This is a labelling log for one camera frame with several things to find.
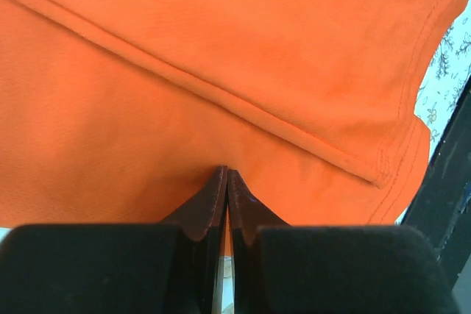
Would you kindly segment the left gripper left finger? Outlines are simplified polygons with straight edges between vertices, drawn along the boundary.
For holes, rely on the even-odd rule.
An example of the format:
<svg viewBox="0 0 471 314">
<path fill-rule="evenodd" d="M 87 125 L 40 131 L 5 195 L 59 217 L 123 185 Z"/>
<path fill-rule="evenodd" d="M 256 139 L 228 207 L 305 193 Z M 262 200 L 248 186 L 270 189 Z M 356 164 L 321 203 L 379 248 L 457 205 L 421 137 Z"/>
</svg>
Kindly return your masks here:
<svg viewBox="0 0 471 314">
<path fill-rule="evenodd" d="M 162 221 L 29 224 L 1 242 L 3 313 L 220 313 L 227 169 Z"/>
</svg>

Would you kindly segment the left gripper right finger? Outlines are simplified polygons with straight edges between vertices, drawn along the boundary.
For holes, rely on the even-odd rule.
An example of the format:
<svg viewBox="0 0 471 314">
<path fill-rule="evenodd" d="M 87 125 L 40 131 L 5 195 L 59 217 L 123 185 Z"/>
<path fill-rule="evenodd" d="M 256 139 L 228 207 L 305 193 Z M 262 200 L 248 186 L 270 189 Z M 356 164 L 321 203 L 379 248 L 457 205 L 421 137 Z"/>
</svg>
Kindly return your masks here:
<svg viewBox="0 0 471 314">
<path fill-rule="evenodd" d="M 407 226 L 291 226 L 227 175 L 236 313 L 457 313 L 426 239 Z"/>
</svg>

